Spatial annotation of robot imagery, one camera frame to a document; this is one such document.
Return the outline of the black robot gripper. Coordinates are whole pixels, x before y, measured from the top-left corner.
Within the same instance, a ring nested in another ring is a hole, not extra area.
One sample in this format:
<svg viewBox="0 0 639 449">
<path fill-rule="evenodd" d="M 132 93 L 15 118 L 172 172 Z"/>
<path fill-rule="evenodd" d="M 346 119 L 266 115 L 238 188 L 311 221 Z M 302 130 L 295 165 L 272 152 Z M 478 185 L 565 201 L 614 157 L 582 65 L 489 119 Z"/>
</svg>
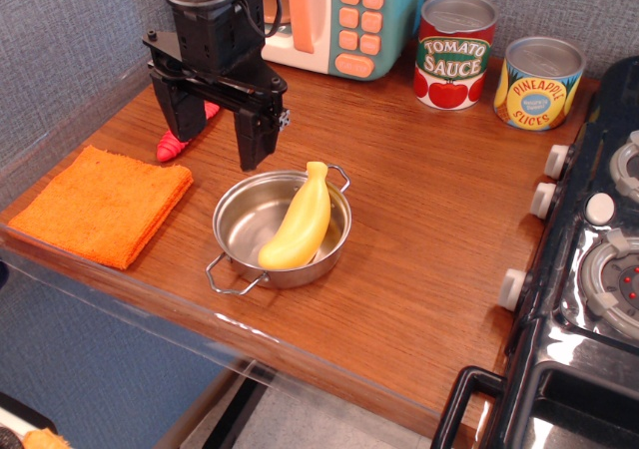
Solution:
<svg viewBox="0 0 639 449">
<path fill-rule="evenodd" d="M 151 81 L 169 130 L 181 143 L 206 126 L 205 102 L 233 111 L 241 169 L 271 155 L 290 122 L 287 83 L 263 60 L 274 31 L 264 0 L 167 0 L 176 29 L 151 30 Z"/>
</svg>

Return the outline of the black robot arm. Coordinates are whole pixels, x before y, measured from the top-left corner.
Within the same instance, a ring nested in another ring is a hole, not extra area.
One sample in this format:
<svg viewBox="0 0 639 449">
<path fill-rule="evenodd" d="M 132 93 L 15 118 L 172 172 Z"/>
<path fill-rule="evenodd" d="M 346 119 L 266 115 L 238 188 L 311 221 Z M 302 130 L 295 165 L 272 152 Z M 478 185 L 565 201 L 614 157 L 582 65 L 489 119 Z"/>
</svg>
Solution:
<svg viewBox="0 0 639 449">
<path fill-rule="evenodd" d="M 150 30 L 150 77 L 166 122 L 180 142 L 205 128 L 208 102 L 234 114 L 244 171 L 254 170 L 277 146 L 289 122 L 288 86 L 263 59 L 277 26 L 265 25 L 264 0 L 166 0 L 172 32 Z"/>
</svg>

